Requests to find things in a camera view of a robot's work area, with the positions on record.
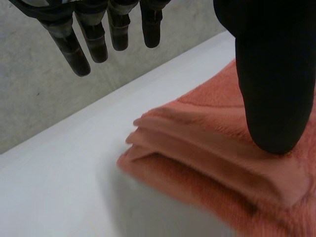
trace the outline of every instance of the black robotic finger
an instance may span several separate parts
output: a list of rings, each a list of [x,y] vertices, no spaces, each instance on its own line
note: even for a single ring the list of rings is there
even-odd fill
[[[102,18],[107,0],[84,0],[76,2],[75,13],[90,55],[94,62],[103,63],[108,59]]]
[[[155,48],[160,43],[160,23],[162,9],[170,0],[140,0],[144,41],[148,48]]]
[[[123,51],[128,47],[129,12],[139,0],[109,0],[108,19],[113,48]]]
[[[90,66],[74,33],[73,18],[40,22],[48,30],[73,71],[80,77],[88,75]]]

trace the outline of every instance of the folded towel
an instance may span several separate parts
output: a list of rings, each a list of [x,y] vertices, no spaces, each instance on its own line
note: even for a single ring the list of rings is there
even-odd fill
[[[123,171],[246,236],[316,237],[315,104],[292,152],[260,150],[247,129],[233,61],[134,125],[132,147],[118,160]]]

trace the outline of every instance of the concrete wall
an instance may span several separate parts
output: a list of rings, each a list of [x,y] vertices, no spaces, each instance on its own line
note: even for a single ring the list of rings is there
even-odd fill
[[[0,153],[224,30],[212,0],[172,0],[163,16],[160,46],[147,49],[140,9],[133,9],[129,47],[123,52],[113,50],[104,17],[109,59],[103,64],[91,60],[75,21],[91,65],[91,74],[79,78],[37,20],[1,1]]]

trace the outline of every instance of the white surface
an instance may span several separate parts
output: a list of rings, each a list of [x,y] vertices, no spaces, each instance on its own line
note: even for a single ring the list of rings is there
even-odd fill
[[[225,32],[0,157],[1,237],[231,236],[214,216],[135,181],[116,161],[132,122],[235,56]]]

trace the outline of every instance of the robotic hand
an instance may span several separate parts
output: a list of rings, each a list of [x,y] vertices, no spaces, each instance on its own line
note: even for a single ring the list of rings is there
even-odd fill
[[[113,48],[128,47],[128,14],[140,2],[145,44],[160,42],[162,9],[171,0],[9,0],[25,15],[36,18],[48,30],[73,71],[80,77],[90,73],[89,63],[74,33],[73,12],[94,62],[108,59],[102,18],[107,11]]]

